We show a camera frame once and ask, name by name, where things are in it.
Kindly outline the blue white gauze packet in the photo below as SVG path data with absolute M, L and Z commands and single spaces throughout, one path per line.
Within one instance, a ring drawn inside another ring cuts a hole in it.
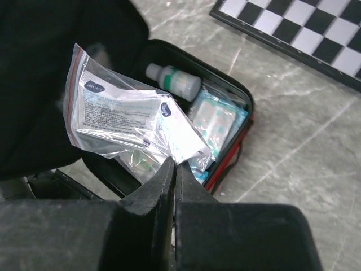
M 233 139 L 248 112 L 220 88 L 203 84 L 187 116 L 212 151 L 204 171 L 196 168 L 198 161 L 190 162 L 195 179 L 203 184 L 209 175 L 208 169 Z

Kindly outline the green small box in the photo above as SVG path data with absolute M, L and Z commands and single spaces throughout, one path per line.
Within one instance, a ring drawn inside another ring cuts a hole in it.
M 128 167 L 139 179 L 150 179 L 160 167 L 153 155 L 140 150 L 128 150 L 123 156 Z

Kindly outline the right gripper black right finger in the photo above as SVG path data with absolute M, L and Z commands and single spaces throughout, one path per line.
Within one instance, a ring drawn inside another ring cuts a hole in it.
M 322 270 L 305 215 L 295 206 L 221 203 L 188 163 L 175 181 L 178 270 Z

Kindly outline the white medicine bottle green label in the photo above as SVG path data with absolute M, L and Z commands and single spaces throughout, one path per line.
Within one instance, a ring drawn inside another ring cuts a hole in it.
M 157 64 L 149 64 L 146 68 L 146 76 L 158 83 L 162 90 L 192 102 L 198 95 L 202 80 L 197 76 L 183 72 L 173 66 L 162 67 Z

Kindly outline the black red medicine kit case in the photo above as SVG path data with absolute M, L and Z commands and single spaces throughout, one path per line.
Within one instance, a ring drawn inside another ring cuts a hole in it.
M 253 122 L 247 88 L 163 40 L 130 1 L 1 2 L 3 199 L 80 198 L 83 160 L 117 196 L 168 160 L 214 190 Z

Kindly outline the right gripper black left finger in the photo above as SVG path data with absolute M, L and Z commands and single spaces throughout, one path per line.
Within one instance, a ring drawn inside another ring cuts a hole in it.
M 168 270 L 175 162 L 120 201 L 1 202 L 2 270 Z

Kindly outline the teal swab zip bag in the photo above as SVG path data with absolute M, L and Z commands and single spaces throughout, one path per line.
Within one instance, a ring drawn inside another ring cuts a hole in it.
M 64 90 L 63 117 L 71 144 L 115 158 L 140 150 L 158 160 L 198 161 L 212 151 L 167 92 L 114 72 L 74 45 Z

